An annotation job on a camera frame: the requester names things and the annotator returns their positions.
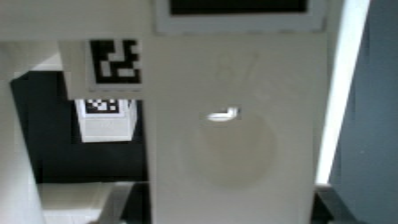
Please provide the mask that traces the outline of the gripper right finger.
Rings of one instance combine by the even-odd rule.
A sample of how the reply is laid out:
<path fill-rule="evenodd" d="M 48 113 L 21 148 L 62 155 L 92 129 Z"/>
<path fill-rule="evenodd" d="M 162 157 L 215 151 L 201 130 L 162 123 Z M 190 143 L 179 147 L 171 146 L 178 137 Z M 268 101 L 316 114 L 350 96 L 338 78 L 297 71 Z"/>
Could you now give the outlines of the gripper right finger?
<path fill-rule="evenodd" d="M 368 224 L 355 218 L 330 185 L 314 189 L 313 224 Z"/>

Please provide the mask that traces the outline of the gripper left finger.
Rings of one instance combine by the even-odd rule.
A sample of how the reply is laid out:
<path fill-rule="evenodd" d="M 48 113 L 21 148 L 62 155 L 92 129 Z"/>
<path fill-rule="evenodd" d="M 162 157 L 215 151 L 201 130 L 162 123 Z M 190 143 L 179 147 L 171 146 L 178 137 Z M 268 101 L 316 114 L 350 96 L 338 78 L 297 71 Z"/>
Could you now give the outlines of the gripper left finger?
<path fill-rule="evenodd" d="M 146 182 L 121 182 L 114 185 L 96 224 L 149 224 Z"/>

